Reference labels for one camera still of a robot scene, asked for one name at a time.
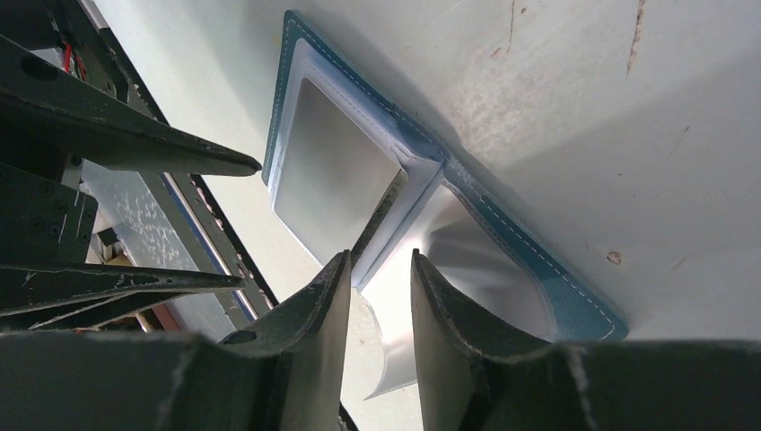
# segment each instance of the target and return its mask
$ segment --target white stitching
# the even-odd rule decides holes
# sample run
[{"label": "white stitching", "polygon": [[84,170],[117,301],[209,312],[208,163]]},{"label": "white stitching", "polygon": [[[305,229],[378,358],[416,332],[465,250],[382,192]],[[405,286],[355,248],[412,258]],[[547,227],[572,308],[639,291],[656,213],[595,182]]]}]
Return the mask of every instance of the white stitching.
[{"label": "white stitching", "polygon": [[[302,27],[302,26],[301,26],[301,25],[298,23],[298,22],[296,22],[296,21],[294,21],[294,20],[288,20],[288,23],[285,25],[285,37],[284,37],[284,46],[285,46],[285,47],[287,47],[287,46],[288,46],[288,40],[289,40],[289,38],[290,38],[290,30],[291,30],[291,24],[295,24],[295,25],[296,25],[296,27],[298,27],[298,28],[299,28],[299,29],[300,29],[300,30],[301,30],[301,31],[304,33],[304,37],[306,37],[308,40],[311,40],[311,41],[313,42],[313,45],[312,45],[312,46],[313,46],[314,48],[317,48],[317,49],[319,49],[319,51],[320,51],[320,52],[322,52],[322,54],[324,54],[324,55],[325,55],[325,57],[327,57],[327,58],[330,60],[330,62],[331,62],[331,63],[332,63],[334,66],[338,67],[338,68],[339,68],[339,69],[340,69],[340,70],[341,70],[341,71],[344,73],[344,75],[345,75],[347,78],[349,78],[349,79],[350,79],[350,80],[351,80],[353,83],[355,83],[355,84],[356,84],[356,85],[357,85],[359,88],[361,88],[363,92],[365,92],[365,93],[366,93],[368,96],[370,96],[370,97],[371,97],[371,98],[372,98],[372,99],[373,99],[373,100],[374,100],[376,103],[378,103],[379,105],[381,105],[383,108],[385,108],[385,109],[388,109],[388,108],[389,108],[389,107],[388,107],[386,104],[384,104],[384,103],[381,103],[381,102],[380,102],[378,99],[376,99],[376,98],[375,98],[375,96],[374,96],[372,93],[370,93],[370,92],[369,92],[369,91],[368,91],[366,88],[364,88],[364,86],[362,86],[361,84],[359,84],[359,82],[358,82],[356,79],[354,79],[354,77],[353,77],[353,76],[351,76],[351,75],[350,75],[348,72],[346,72],[346,70],[345,70],[345,69],[344,69],[344,68],[343,68],[341,65],[339,65],[339,64],[338,64],[338,62],[337,62],[337,61],[336,61],[336,60],[335,60],[335,59],[334,59],[334,58],[333,58],[333,57],[332,57],[332,56],[331,56],[331,55],[330,55],[330,54],[329,54],[329,53],[328,53],[328,52],[327,52],[327,51],[326,51],[326,50],[325,50],[323,47],[321,47],[321,45],[320,45],[320,44],[319,44],[319,43],[318,43],[318,42],[317,42],[317,41],[316,41],[314,38],[312,38],[312,36],[311,36],[311,35],[310,35],[310,34],[309,34],[309,33],[308,33],[308,32],[307,32],[307,31],[306,31],[306,30],[305,30],[305,29],[304,29],[304,28],[303,28],[303,27]],[[284,50],[283,50],[283,52],[281,53],[281,61],[284,61],[284,59],[285,59],[285,55],[286,55],[286,52],[285,52],[285,49],[284,49]],[[284,82],[285,82],[284,76],[281,76],[281,79],[280,79],[280,81],[277,83],[277,91],[276,91],[276,95],[275,95],[275,101],[276,101],[276,105],[275,105],[275,112],[276,112],[276,113],[277,113],[277,111],[278,111],[278,110],[279,110],[279,108],[280,108],[280,95],[281,95],[281,94],[282,94],[282,92],[283,92]],[[430,137],[429,137],[429,136],[428,136],[428,135],[427,135],[427,134],[426,134],[426,133],[425,133],[423,130],[421,130],[421,129],[420,129],[418,126],[416,126],[415,124],[413,124],[412,122],[410,122],[410,121],[409,121],[409,120],[408,120],[408,119],[407,119],[405,116],[399,116],[399,118],[400,118],[402,121],[406,122],[406,123],[407,123],[407,124],[408,124],[408,125],[409,125],[411,128],[413,128],[413,129],[414,129],[414,130],[415,130],[417,133],[419,133],[419,134],[420,134],[422,137],[424,137],[424,138],[425,138],[425,139],[426,139],[426,140],[427,140],[427,141],[428,141],[428,142],[429,142],[431,145],[433,145],[433,148],[435,148],[435,149],[436,149],[436,151],[439,153],[439,155],[440,155],[442,158],[445,158],[445,156],[444,156],[444,153],[442,152],[442,150],[441,150],[441,149],[439,149],[438,145],[436,145],[436,144],[433,142],[433,140],[432,140],[432,139],[431,139],[431,138],[430,138]],[[272,124],[270,124],[270,129],[269,129],[269,135],[270,135],[270,136],[272,136],[272,135],[273,135],[273,131],[274,131],[274,130],[275,130],[275,122],[274,122],[274,121],[272,121]],[[266,160],[265,160],[265,164],[269,164],[269,163],[271,162],[271,157],[272,157],[272,154],[271,154],[271,153],[272,153],[272,152],[269,152],[269,153],[267,154],[267,157],[266,157]],[[457,174],[457,176],[458,176],[458,177],[460,177],[460,179],[461,179],[461,180],[463,180],[463,182],[464,182],[464,183],[465,183],[465,184],[466,184],[468,187],[470,187],[470,189],[471,189],[471,190],[473,190],[473,192],[476,194],[476,196],[478,196],[478,200],[480,200],[480,201],[481,201],[481,203],[483,203],[484,205],[486,205],[486,207],[487,207],[487,208],[488,208],[488,209],[489,209],[489,210],[492,212],[492,215],[493,215],[493,216],[497,217],[497,219],[498,219],[500,222],[502,222],[502,224],[506,225],[506,226],[508,227],[508,230],[509,230],[511,233],[515,234],[515,235],[516,235],[516,236],[517,236],[519,239],[523,240],[523,237],[522,237],[522,236],[521,236],[519,233],[515,232],[515,230],[514,230],[512,227],[510,227],[510,226],[509,226],[507,223],[505,223],[505,221],[504,221],[504,220],[503,220],[503,219],[502,219],[502,218],[501,218],[501,217],[500,217],[500,216],[497,214],[497,212],[496,212],[496,211],[494,211],[494,210],[493,210],[493,209],[492,209],[492,208],[491,208],[491,207],[490,207],[488,204],[486,204],[486,202],[484,201],[484,197],[483,197],[483,195],[481,195],[480,193],[478,193],[478,191],[477,191],[477,190],[476,190],[476,189],[473,187],[473,185],[472,185],[472,184],[470,184],[470,181],[468,181],[466,178],[464,178],[464,177],[463,177],[463,176],[462,176],[462,175],[461,175],[459,172],[457,172],[457,170],[455,170],[455,174]],[[502,244],[504,247],[507,247],[507,244],[505,244],[504,242],[502,242],[502,240],[500,240],[500,239],[497,239],[497,241],[499,241],[499,242],[500,242],[500,243],[501,243],[501,244]],[[531,250],[532,250],[532,251],[534,251],[534,253],[535,253],[537,256],[539,256],[539,257],[540,257],[540,258],[541,258],[543,261],[545,261],[545,262],[546,262],[546,264],[547,264],[547,265],[549,265],[549,267],[550,267],[550,268],[552,268],[552,269],[555,271],[555,273],[557,273],[558,275],[560,275],[560,276],[561,276],[561,278],[562,278],[562,279],[563,279],[563,280],[564,280],[564,281],[565,281],[565,282],[566,282],[566,283],[567,283],[569,286],[571,286],[571,288],[573,288],[573,290],[575,290],[575,291],[576,291],[576,292],[577,292],[579,295],[581,295],[582,297],[586,298],[586,300],[587,300],[589,303],[591,303],[592,305],[594,305],[594,307],[595,307],[596,309],[598,309],[599,313],[600,313],[600,314],[601,314],[601,315],[602,315],[602,316],[605,318],[605,320],[606,320],[606,321],[608,321],[608,323],[610,323],[610,326],[611,326],[611,330],[610,330],[610,332],[608,332],[608,334],[606,334],[606,335],[605,335],[605,336],[604,336],[602,339],[606,339],[608,336],[610,336],[610,334],[612,334],[612,333],[613,333],[613,332],[616,330],[616,324],[615,324],[615,323],[613,323],[613,321],[612,321],[612,320],[610,320],[610,318],[609,318],[609,317],[608,317],[608,316],[605,314],[605,312],[603,312],[603,311],[602,311],[602,309],[601,309],[601,308],[599,308],[599,306],[597,306],[597,305],[596,305],[596,304],[595,304],[595,303],[594,303],[594,302],[593,302],[593,301],[592,301],[590,298],[588,298],[588,297],[587,297],[587,295],[585,295],[585,294],[582,292],[582,290],[581,290],[581,289],[579,289],[579,287],[577,287],[577,286],[576,286],[574,283],[571,283],[571,281],[568,279],[568,277],[567,277],[567,276],[565,276],[565,275],[562,275],[562,274],[561,274],[561,272],[560,272],[560,271],[559,271],[557,268],[555,268],[555,266],[554,266],[554,265],[553,265],[553,264],[552,264],[552,263],[551,263],[551,262],[550,262],[548,259],[545,259],[545,257],[544,257],[544,256],[543,256],[541,253],[539,253],[539,252],[537,251],[537,249],[535,249],[534,247],[531,247],[531,246],[530,246],[530,244],[529,244],[528,242],[526,242],[526,241],[523,241],[523,243],[525,243],[527,246],[529,246],[529,247],[531,248]]]}]

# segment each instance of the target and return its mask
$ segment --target stitched seam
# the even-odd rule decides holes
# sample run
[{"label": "stitched seam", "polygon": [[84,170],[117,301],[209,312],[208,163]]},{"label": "stitched seam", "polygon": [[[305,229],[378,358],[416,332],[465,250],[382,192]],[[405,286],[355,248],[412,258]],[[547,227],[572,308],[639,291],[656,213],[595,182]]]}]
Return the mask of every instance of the stitched seam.
[{"label": "stitched seam", "polygon": [[[356,79],[354,79],[354,77],[353,77],[353,76],[351,76],[351,74],[349,74],[349,73],[348,73],[348,72],[347,72],[347,71],[346,71],[346,70],[345,70],[345,69],[344,69],[344,68],[343,68],[341,65],[339,65],[339,64],[338,64],[338,62],[337,62],[337,61],[336,61],[336,60],[335,60],[335,59],[334,59],[334,58],[333,58],[333,57],[332,57],[332,56],[331,56],[331,55],[330,55],[330,54],[329,54],[329,53],[328,53],[328,52],[327,52],[327,51],[326,51],[326,50],[325,50],[325,49],[324,49],[322,46],[321,46],[321,44],[320,44],[320,43],[318,43],[318,42],[317,42],[317,41],[316,41],[314,38],[312,38],[312,36],[311,36],[311,35],[310,35],[310,34],[309,34],[309,33],[308,33],[308,32],[307,32],[307,31],[306,31],[306,30],[305,30],[305,29],[304,29],[304,28],[303,28],[303,27],[302,27],[302,26],[301,26],[301,25],[298,23],[298,22],[294,21],[293,19],[291,19],[291,20],[288,20],[288,23],[285,25],[285,37],[284,37],[284,46],[285,46],[285,47],[287,47],[287,46],[288,46],[288,40],[289,40],[289,37],[290,37],[290,31],[291,31],[291,24],[295,24],[295,25],[296,25],[296,27],[298,27],[298,28],[299,28],[299,29],[300,29],[300,30],[303,32],[303,34],[304,34],[304,37],[305,37],[305,38],[307,38],[308,40],[310,40],[310,41],[312,42],[312,46],[313,46],[314,48],[317,48],[317,49],[318,49],[320,52],[322,52],[322,54],[324,54],[324,55],[325,55],[325,57],[326,57],[326,58],[327,58],[327,59],[330,61],[330,63],[332,63],[334,66],[338,67],[338,68],[341,70],[341,72],[343,72],[343,73],[344,73],[344,75],[345,75],[347,78],[349,78],[349,79],[350,79],[350,80],[351,80],[353,83],[355,83],[355,84],[356,84],[356,85],[357,85],[357,86],[358,86],[360,89],[362,89],[362,91],[363,91],[363,92],[365,92],[365,93],[366,93],[368,96],[370,96],[370,97],[371,97],[371,98],[372,98],[372,99],[373,99],[373,100],[374,100],[376,103],[378,103],[378,104],[379,104],[380,106],[382,106],[383,108],[385,108],[385,109],[388,109],[388,108],[389,108],[389,107],[387,106],[387,104],[385,104],[385,103],[382,103],[381,101],[379,101],[379,100],[378,100],[378,99],[377,99],[377,98],[376,98],[376,97],[375,97],[375,96],[374,96],[374,95],[373,95],[373,94],[372,94],[370,91],[368,91],[368,90],[367,90],[366,88],[364,88],[364,86],[362,86],[362,85],[361,85],[361,84],[360,84],[360,83],[359,83],[359,82],[358,82]],[[283,53],[281,54],[281,61],[284,61],[284,59],[285,59],[285,49],[283,50]],[[284,76],[282,76],[282,77],[281,77],[281,79],[280,79],[280,81],[277,83],[277,92],[276,92],[276,96],[275,96],[275,97],[276,97],[276,112],[277,112],[277,111],[279,110],[279,108],[280,108],[280,94],[282,94],[282,92],[283,92],[284,81],[285,81],[285,79],[284,79]],[[401,115],[401,116],[399,116],[399,118],[400,118],[402,121],[406,122],[406,123],[407,123],[407,124],[408,124],[408,125],[409,125],[411,128],[413,128],[415,131],[417,131],[417,133],[419,133],[421,136],[423,136],[423,137],[424,137],[424,138],[425,138],[425,139],[426,139],[426,140],[427,140],[427,141],[428,141],[428,142],[429,142],[431,145],[433,145],[433,147],[436,149],[436,151],[439,153],[439,155],[441,155],[442,157],[446,158],[446,157],[445,157],[445,155],[444,155],[444,153],[442,152],[442,150],[441,150],[441,149],[439,149],[438,145],[436,145],[436,144],[433,142],[433,140],[432,140],[432,139],[431,139],[431,138],[430,138],[430,137],[429,137],[429,136],[428,136],[428,135],[427,135],[427,134],[426,134],[426,133],[425,133],[423,130],[421,130],[421,129],[420,129],[418,126],[416,126],[416,125],[415,125],[415,124],[413,124],[411,121],[409,121],[408,119],[406,119],[404,115]],[[275,129],[275,122],[273,122],[273,123],[270,125],[270,130],[269,130],[269,134],[270,134],[270,136],[272,136],[272,135],[273,135],[273,131],[274,131],[274,129]],[[268,158],[267,158],[267,160],[265,161],[265,163],[267,163],[267,164],[268,164],[268,161],[269,161],[269,159],[270,159],[270,157],[268,156]],[[468,187],[469,187],[469,188],[470,188],[472,191],[473,191],[473,193],[474,193],[474,194],[475,194],[475,195],[478,197],[478,200],[480,200],[480,201],[481,201],[481,203],[482,203],[482,204],[484,204],[484,205],[486,206],[486,208],[488,208],[488,209],[489,209],[489,211],[491,211],[491,212],[492,212],[492,215],[493,215],[493,216],[495,216],[495,217],[496,217],[496,218],[497,218],[497,219],[498,219],[498,220],[499,220],[499,221],[500,221],[500,222],[501,222],[501,223],[502,223],[504,226],[506,226],[506,227],[507,227],[507,229],[508,229],[508,230],[509,230],[509,231],[510,231],[512,234],[514,234],[514,235],[515,235],[515,236],[516,236],[516,237],[517,237],[519,240],[521,240],[521,241],[522,241],[522,242],[523,242],[523,243],[524,243],[524,244],[525,244],[527,247],[529,247],[529,248],[530,248],[530,249],[531,249],[531,250],[534,252],[534,254],[536,254],[536,255],[537,255],[537,256],[538,256],[540,259],[542,259],[542,261],[544,261],[544,262],[545,262],[545,263],[546,263],[546,264],[547,264],[547,265],[548,265],[550,268],[552,268],[552,269],[555,271],[555,273],[556,273],[558,276],[560,276],[560,277],[563,279],[563,281],[564,281],[564,283],[565,283],[566,285],[570,286],[570,287],[571,287],[571,288],[572,288],[572,289],[573,289],[573,290],[574,290],[574,291],[575,291],[577,294],[579,294],[581,297],[583,297],[584,299],[586,299],[588,303],[590,303],[590,304],[591,304],[591,305],[592,305],[592,306],[593,306],[595,309],[597,309],[597,311],[600,313],[600,315],[602,315],[602,317],[603,317],[603,318],[605,318],[605,320],[606,320],[606,321],[608,321],[608,323],[610,323],[610,326],[611,326],[611,329],[610,329],[610,331],[609,331],[607,334],[605,334],[605,336],[603,336],[601,339],[606,339],[607,337],[609,337],[609,336],[610,336],[610,334],[612,334],[612,333],[613,333],[613,332],[616,330],[616,324],[615,324],[615,323],[614,323],[614,322],[613,322],[613,321],[612,321],[612,320],[611,320],[611,319],[610,319],[610,318],[609,318],[609,317],[608,317],[608,316],[605,314],[605,312],[604,312],[604,311],[603,311],[603,310],[602,310],[602,309],[599,307],[599,305],[597,305],[596,303],[594,303],[594,302],[593,302],[593,301],[592,301],[592,300],[591,300],[591,299],[590,299],[590,298],[589,298],[589,297],[588,297],[588,296],[587,296],[587,295],[586,295],[584,292],[582,292],[582,290],[581,290],[581,289],[580,289],[580,288],[579,288],[577,285],[575,285],[575,284],[574,284],[574,283],[573,283],[573,282],[572,282],[572,281],[571,281],[571,280],[568,278],[568,275],[567,275],[567,274],[564,274],[564,273],[562,273],[562,272],[561,272],[561,271],[560,271],[560,270],[559,270],[559,269],[558,269],[558,268],[557,268],[555,265],[553,265],[553,264],[552,264],[552,263],[551,263],[551,262],[550,262],[548,259],[546,259],[546,258],[545,258],[545,256],[543,256],[543,255],[542,255],[542,254],[541,254],[541,253],[540,253],[540,252],[539,252],[539,251],[538,251],[536,248],[534,248],[534,247],[533,247],[531,244],[529,244],[529,242],[527,242],[525,239],[523,239],[523,236],[522,236],[522,235],[520,235],[520,233],[516,232],[516,231],[515,231],[515,230],[514,230],[514,229],[513,229],[511,226],[509,226],[507,223],[505,223],[505,221],[503,220],[503,218],[502,218],[501,216],[499,216],[499,214],[497,214],[497,212],[496,212],[496,211],[495,211],[493,208],[491,208],[491,207],[490,207],[490,206],[489,206],[489,205],[488,205],[488,204],[487,204],[487,203],[484,201],[484,197],[483,197],[483,195],[482,195],[481,193],[478,193],[478,191],[476,190],[476,188],[474,188],[474,187],[473,187],[473,185],[470,183],[470,181],[469,181],[468,179],[466,179],[466,178],[465,178],[463,175],[461,175],[461,174],[458,172],[458,170],[454,170],[454,171],[455,171],[455,174],[456,174],[456,175],[457,175],[457,176],[458,176],[458,177],[459,177],[459,178],[460,178],[460,179],[461,179],[461,180],[462,180],[462,181],[463,181],[463,182],[464,182],[464,183],[465,183],[465,184],[466,184],[466,185],[467,185],[467,186],[468,186]],[[496,239],[496,240],[497,240],[499,243],[501,243],[501,245],[502,245],[503,247],[505,247],[505,248],[507,248],[507,249],[510,249],[510,247],[508,247],[508,246],[507,246],[507,244],[506,244],[506,243],[505,243],[505,242],[504,242],[504,241],[503,241],[501,238],[499,238],[499,236],[498,236],[498,235],[496,235],[496,236],[495,236],[495,239]]]},{"label": "stitched seam", "polygon": [[[491,207],[489,206],[489,204],[487,204],[487,203],[484,201],[484,197],[483,197],[483,196],[482,196],[480,193],[478,193],[478,191],[477,191],[477,190],[476,190],[476,189],[473,187],[473,185],[472,185],[472,184],[470,184],[470,182],[469,182],[469,181],[468,181],[468,180],[467,180],[467,179],[466,179],[466,178],[465,178],[463,175],[461,175],[461,174],[460,174],[460,173],[459,173],[457,170],[454,170],[454,172],[455,172],[455,174],[456,174],[456,175],[457,175],[457,176],[458,176],[458,177],[459,177],[459,178],[460,178],[460,179],[461,179],[461,180],[462,180],[462,181],[463,181],[463,182],[464,182],[464,183],[465,183],[465,184],[466,184],[466,185],[467,185],[467,186],[468,186],[468,187],[469,187],[471,190],[473,190],[473,193],[475,193],[475,194],[476,194],[476,196],[478,196],[478,200],[479,200],[479,201],[481,201],[481,203],[482,203],[482,204],[484,204],[484,206],[486,206],[486,208],[488,208],[488,209],[489,209],[489,211],[491,211],[491,212],[492,212],[492,215],[493,215],[493,216],[497,217],[497,219],[499,219],[499,221],[500,221],[500,222],[501,222],[501,223],[502,223],[502,224],[503,224],[505,227],[507,227],[507,229],[508,229],[508,230],[509,230],[511,233],[513,233],[513,234],[514,234],[516,237],[518,237],[518,238],[519,238],[519,239],[520,239],[520,240],[521,240],[521,241],[522,241],[522,242],[523,242],[523,243],[524,243],[524,244],[525,244],[527,247],[529,247],[529,248],[531,249],[531,251],[533,251],[533,252],[534,252],[534,254],[536,254],[536,255],[537,255],[537,256],[538,256],[540,259],[542,259],[542,261],[543,261],[543,262],[545,262],[545,263],[546,263],[546,264],[547,264],[547,265],[548,265],[550,268],[552,268],[552,269],[554,270],[554,272],[555,272],[555,273],[556,273],[558,276],[560,276],[560,278],[562,278],[562,279],[563,279],[563,281],[565,282],[565,284],[567,284],[568,286],[570,286],[570,287],[571,287],[571,288],[572,288],[574,291],[576,291],[576,293],[577,293],[577,294],[579,294],[581,297],[583,297],[584,299],[586,299],[586,300],[587,300],[587,302],[588,302],[588,303],[590,303],[590,304],[591,304],[591,305],[592,305],[592,306],[593,306],[593,307],[594,307],[594,308],[595,308],[595,309],[596,309],[596,310],[597,310],[597,311],[600,313],[600,315],[602,315],[602,317],[604,317],[604,318],[605,318],[605,320],[606,320],[606,321],[608,321],[608,323],[610,323],[610,326],[611,326],[611,330],[610,330],[610,332],[608,332],[607,334],[605,334],[605,336],[603,336],[603,337],[602,337],[602,339],[606,339],[607,337],[609,337],[609,336],[610,336],[610,334],[612,334],[612,333],[613,333],[613,331],[615,331],[615,330],[616,330],[616,324],[615,324],[615,323],[614,323],[614,322],[613,322],[613,321],[612,321],[612,320],[611,320],[611,319],[610,319],[610,318],[609,318],[609,317],[608,317],[608,316],[605,314],[605,311],[603,311],[603,310],[602,310],[602,308],[600,308],[600,307],[599,307],[599,305],[597,305],[596,303],[594,303],[594,302],[593,302],[593,301],[592,301],[592,300],[591,300],[591,299],[590,299],[590,298],[589,298],[589,297],[588,297],[588,296],[587,296],[587,295],[586,295],[584,292],[582,292],[582,290],[581,290],[581,289],[580,289],[580,288],[579,288],[579,287],[578,287],[576,284],[574,284],[574,283],[573,283],[573,282],[572,282],[572,281],[571,281],[571,280],[568,278],[568,276],[567,276],[566,274],[562,273],[562,272],[560,271],[560,269],[558,269],[558,268],[557,268],[555,265],[553,265],[553,264],[552,264],[552,262],[550,262],[550,261],[549,261],[547,258],[545,258],[545,256],[544,256],[544,255],[542,255],[542,253],[540,253],[540,252],[539,252],[539,251],[538,251],[536,248],[534,248],[533,246],[531,246],[531,244],[529,244],[529,242],[527,242],[525,239],[523,239],[523,236],[522,236],[520,233],[516,232],[516,231],[515,231],[515,229],[513,229],[513,228],[512,228],[512,226],[509,226],[507,223],[505,223],[505,221],[504,221],[504,220],[503,220],[503,219],[502,219],[502,218],[501,218],[501,217],[500,217],[500,216],[497,214],[497,212],[496,212],[496,211],[495,211],[493,208],[491,208]],[[507,246],[507,244],[505,244],[505,243],[504,243],[504,242],[503,242],[503,241],[502,241],[500,238],[496,238],[496,240],[497,240],[499,243],[501,243],[501,245],[502,245],[503,247],[508,247],[508,246]]]}]

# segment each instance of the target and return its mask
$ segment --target screw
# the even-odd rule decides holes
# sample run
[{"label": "screw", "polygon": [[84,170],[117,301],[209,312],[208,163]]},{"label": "screw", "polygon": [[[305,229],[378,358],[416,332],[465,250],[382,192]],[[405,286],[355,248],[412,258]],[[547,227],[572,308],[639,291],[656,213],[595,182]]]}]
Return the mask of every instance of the screw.
[{"label": "screw", "polygon": [[55,204],[53,204],[53,212],[58,214],[59,216],[62,216],[66,214],[66,211],[68,211],[68,205],[63,199],[57,200]]},{"label": "screw", "polygon": [[57,238],[58,235],[61,234],[61,225],[58,223],[51,224],[48,226],[48,236],[50,238]]},{"label": "screw", "polygon": [[53,185],[49,182],[43,182],[39,185],[39,195],[43,198],[50,198],[53,196]]},{"label": "screw", "polygon": [[45,220],[40,217],[32,217],[29,222],[29,227],[33,232],[40,233],[45,229]]}]

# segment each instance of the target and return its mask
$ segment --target transparent plastic sheet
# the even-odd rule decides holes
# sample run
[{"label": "transparent plastic sheet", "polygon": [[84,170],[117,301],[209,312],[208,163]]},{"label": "transparent plastic sheet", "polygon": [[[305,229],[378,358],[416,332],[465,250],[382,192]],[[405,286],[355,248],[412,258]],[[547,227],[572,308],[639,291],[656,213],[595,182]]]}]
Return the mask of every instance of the transparent plastic sheet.
[{"label": "transparent plastic sheet", "polygon": [[[389,194],[399,172],[405,181]],[[274,211],[317,261],[366,240],[354,256],[352,283],[372,308],[384,346],[383,375],[371,396],[415,381],[414,248],[465,294],[532,335],[555,341],[627,333],[441,141],[293,12],[284,19],[262,173]]]}]

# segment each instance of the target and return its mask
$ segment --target bolt hole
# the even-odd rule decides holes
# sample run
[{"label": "bolt hole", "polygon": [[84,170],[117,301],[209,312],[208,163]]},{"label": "bolt hole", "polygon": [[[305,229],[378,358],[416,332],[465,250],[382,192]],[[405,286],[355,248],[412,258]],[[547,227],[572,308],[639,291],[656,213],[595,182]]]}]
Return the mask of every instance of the bolt hole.
[{"label": "bolt hole", "polygon": [[257,339],[257,333],[253,330],[239,330],[230,334],[230,336],[224,341],[224,344],[248,343],[255,339]]},{"label": "bolt hole", "polygon": [[22,59],[23,72],[40,81],[55,81],[58,78],[58,69],[47,61],[37,56],[28,56]]}]

